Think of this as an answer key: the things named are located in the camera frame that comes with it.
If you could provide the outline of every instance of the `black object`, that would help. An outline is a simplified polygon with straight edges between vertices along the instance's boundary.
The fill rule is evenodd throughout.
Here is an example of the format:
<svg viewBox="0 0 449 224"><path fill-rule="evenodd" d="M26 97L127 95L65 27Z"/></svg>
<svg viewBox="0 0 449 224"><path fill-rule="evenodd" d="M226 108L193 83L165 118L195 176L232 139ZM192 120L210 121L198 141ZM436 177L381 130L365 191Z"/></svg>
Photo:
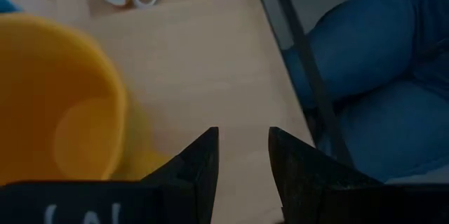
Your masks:
<svg viewBox="0 0 449 224"><path fill-rule="evenodd" d="M0 188L0 223L189 223L212 218L218 128L137 182L27 182Z"/></svg>
<svg viewBox="0 0 449 224"><path fill-rule="evenodd" d="M449 223L449 185L383 185L278 128L269 156L287 224Z"/></svg>

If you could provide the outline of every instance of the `blue jeans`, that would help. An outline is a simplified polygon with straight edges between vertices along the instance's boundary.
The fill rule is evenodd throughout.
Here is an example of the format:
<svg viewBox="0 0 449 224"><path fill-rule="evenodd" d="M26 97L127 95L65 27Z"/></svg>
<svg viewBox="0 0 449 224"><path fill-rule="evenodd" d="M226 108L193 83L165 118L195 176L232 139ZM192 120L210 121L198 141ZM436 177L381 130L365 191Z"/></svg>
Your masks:
<svg viewBox="0 0 449 224"><path fill-rule="evenodd" d="M449 164L449 0L349 0L308 34L356 168L373 178ZM284 54L303 108L315 107L296 51ZM317 146L333 155L326 132Z"/></svg>
<svg viewBox="0 0 449 224"><path fill-rule="evenodd" d="M20 11L20 8L9 0L0 0L0 13Z"/></svg>

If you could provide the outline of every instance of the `yellow bowl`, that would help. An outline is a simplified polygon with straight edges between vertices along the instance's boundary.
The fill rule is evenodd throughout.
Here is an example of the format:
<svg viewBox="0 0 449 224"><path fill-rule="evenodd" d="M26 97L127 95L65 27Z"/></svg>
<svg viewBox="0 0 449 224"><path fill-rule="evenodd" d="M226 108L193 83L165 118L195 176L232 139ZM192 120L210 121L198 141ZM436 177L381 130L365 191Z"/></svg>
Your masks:
<svg viewBox="0 0 449 224"><path fill-rule="evenodd" d="M96 42L24 13L0 15L0 41L0 185L104 180L120 163L133 165L121 162L129 148L126 90ZM145 142L147 136L126 141ZM120 171L116 178L138 179L163 162L151 158L151 168L146 165L131 176Z"/></svg>

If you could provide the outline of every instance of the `blue object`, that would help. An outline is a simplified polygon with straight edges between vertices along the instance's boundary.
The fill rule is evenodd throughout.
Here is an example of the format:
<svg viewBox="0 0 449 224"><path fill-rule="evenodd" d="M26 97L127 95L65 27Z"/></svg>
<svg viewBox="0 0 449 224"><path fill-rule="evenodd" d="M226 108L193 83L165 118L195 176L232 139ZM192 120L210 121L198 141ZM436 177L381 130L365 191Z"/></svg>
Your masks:
<svg viewBox="0 0 449 224"><path fill-rule="evenodd" d="M349 0L308 34L356 168L373 178L449 164L449 0ZM284 54L304 108L315 107L297 53ZM324 133L317 146L332 155Z"/></svg>
<svg viewBox="0 0 449 224"><path fill-rule="evenodd" d="M0 13L10 13L15 11L21 10L9 0L0 0Z"/></svg>

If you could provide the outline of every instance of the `black metal frame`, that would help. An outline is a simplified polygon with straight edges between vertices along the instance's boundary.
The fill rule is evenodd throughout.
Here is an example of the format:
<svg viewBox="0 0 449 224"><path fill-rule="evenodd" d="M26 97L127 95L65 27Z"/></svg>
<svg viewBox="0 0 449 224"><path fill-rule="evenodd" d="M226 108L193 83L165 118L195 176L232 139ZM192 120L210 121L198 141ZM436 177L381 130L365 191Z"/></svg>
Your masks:
<svg viewBox="0 0 449 224"><path fill-rule="evenodd" d="M279 0L279 4L284 17L287 20L288 29L294 42L294 48L298 52L304 73L309 80L314 99L318 106L319 115L321 115L320 119L324 123L330 136L332 149L336 159L342 164L353 167L354 164L347 146L344 143L340 125L333 110L333 104L315 63L315 57L311 50L307 35L304 33L304 28L299 20L299 15L296 13L292 0ZM296 84L294 78L290 76L290 80L292 81L293 88L295 88Z"/></svg>

